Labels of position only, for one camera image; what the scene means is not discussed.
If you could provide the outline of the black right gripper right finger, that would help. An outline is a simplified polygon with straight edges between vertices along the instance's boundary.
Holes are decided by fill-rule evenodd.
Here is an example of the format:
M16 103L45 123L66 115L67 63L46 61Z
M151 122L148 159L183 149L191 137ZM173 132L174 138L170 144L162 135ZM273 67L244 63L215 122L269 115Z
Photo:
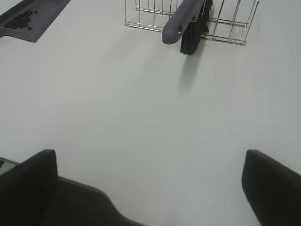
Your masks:
M247 150L242 189L262 226L301 224L301 176L259 150Z

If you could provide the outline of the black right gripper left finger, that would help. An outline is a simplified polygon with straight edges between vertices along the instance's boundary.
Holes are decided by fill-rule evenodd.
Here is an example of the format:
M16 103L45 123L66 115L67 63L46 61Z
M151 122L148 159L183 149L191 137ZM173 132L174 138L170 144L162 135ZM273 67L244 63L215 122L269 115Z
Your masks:
M0 224L38 226L58 184L56 153L43 150L0 176Z

